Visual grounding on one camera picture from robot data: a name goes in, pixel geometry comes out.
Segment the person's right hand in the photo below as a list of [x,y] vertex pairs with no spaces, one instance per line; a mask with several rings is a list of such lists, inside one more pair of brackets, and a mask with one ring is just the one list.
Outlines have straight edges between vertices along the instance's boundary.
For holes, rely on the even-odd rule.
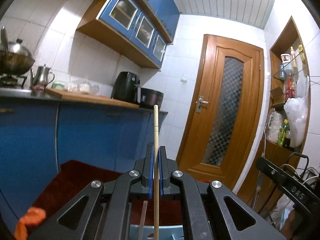
[[280,233],[286,239],[319,239],[319,215],[306,217],[293,209]]

